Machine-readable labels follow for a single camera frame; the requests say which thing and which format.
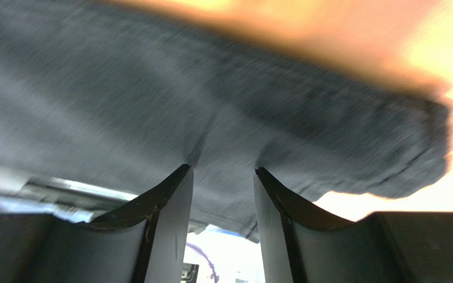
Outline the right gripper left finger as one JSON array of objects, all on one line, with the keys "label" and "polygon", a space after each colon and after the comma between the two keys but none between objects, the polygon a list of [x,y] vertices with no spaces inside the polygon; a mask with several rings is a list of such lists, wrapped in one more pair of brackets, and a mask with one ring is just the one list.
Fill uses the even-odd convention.
[{"label": "right gripper left finger", "polygon": [[89,223],[0,214],[0,282],[179,282],[192,195],[184,164]]}]

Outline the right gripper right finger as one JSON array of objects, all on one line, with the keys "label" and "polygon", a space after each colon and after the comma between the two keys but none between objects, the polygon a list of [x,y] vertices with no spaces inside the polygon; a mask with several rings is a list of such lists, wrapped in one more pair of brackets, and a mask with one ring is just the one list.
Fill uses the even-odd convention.
[{"label": "right gripper right finger", "polygon": [[453,282],[453,212],[375,212],[352,222],[263,167],[254,195],[267,282]]}]

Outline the black denim trousers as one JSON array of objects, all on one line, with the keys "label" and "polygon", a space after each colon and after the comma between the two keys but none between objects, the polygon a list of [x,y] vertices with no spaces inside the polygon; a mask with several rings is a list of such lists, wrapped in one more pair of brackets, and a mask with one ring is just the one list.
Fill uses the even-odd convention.
[{"label": "black denim trousers", "polygon": [[447,107],[101,1],[0,1],[0,165],[144,192],[258,242],[253,175],[310,201],[404,198],[447,171]]}]

